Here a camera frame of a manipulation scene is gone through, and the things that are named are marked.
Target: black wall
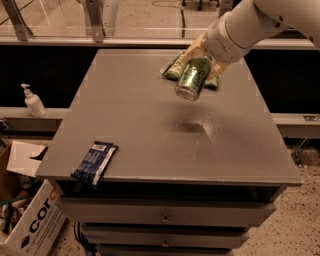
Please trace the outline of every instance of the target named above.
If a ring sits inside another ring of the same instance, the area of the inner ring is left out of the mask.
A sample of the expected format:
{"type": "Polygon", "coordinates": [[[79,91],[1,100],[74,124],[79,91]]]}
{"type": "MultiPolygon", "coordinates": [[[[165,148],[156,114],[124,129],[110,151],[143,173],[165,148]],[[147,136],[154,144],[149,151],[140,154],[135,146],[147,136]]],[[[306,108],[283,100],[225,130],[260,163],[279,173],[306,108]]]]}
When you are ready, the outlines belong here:
{"type": "MultiPolygon", "coordinates": [[[[96,47],[0,46],[0,106],[24,107],[21,83],[68,108],[96,47]]],[[[272,113],[320,113],[320,52],[252,50],[245,57],[272,113]]]]}
{"type": "Polygon", "coordinates": [[[44,105],[68,108],[97,48],[0,46],[0,106],[24,107],[21,83],[44,105]]]}
{"type": "Polygon", "coordinates": [[[320,52],[251,50],[245,57],[272,113],[320,113],[320,52]]]}

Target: aluminum can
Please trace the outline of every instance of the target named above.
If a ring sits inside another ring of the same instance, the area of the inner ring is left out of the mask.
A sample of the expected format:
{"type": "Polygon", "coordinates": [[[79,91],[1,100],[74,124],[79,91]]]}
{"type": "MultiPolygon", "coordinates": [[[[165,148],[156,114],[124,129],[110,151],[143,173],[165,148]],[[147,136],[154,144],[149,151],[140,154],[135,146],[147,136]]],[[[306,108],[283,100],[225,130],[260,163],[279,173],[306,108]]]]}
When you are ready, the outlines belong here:
{"type": "Polygon", "coordinates": [[[178,97],[188,101],[196,101],[210,74],[211,66],[212,58],[210,56],[189,60],[175,86],[178,97]]]}

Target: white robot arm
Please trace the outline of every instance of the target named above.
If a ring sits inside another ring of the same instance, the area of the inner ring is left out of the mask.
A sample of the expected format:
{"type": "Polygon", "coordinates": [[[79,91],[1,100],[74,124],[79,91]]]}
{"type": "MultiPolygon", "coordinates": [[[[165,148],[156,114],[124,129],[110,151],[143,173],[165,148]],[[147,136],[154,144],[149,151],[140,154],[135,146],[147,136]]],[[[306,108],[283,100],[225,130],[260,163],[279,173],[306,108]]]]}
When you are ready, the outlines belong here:
{"type": "Polygon", "coordinates": [[[320,0],[243,0],[209,27],[206,47],[217,61],[233,63],[288,27],[320,49],[320,0]]]}

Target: table top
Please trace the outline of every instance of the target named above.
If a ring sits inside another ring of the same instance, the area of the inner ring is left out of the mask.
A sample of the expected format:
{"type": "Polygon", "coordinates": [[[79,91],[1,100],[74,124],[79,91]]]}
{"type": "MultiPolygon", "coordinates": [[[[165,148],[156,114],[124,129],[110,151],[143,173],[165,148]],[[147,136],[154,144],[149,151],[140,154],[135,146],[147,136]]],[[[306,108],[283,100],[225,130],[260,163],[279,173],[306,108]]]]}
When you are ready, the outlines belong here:
{"type": "Polygon", "coordinates": [[[119,146],[104,181],[300,184],[245,61],[227,68],[217,91],[187,102],[160,75],[179,52],[99,50],[38,175],[73,180],[98,140],[119,146]]]}

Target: pump bottle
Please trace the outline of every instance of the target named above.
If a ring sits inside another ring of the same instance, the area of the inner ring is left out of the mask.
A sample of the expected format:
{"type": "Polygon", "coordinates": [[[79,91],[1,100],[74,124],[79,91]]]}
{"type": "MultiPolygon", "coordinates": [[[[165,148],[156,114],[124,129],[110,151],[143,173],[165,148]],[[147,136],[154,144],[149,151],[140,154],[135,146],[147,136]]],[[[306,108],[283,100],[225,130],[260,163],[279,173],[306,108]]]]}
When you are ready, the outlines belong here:
{"type": "Polygon", "coordinates": [[[26,96],[24,102],[29,108],[31,114],[34,117],[43,117],[47,113],[47,109],[45,109],[45,107],[43,106],[43,103],[40,100],[39,96],[33,94],[30,89],[28,89],[30,85],[22,84],[21,87],[24,88],[24,94],[26,96]]]}

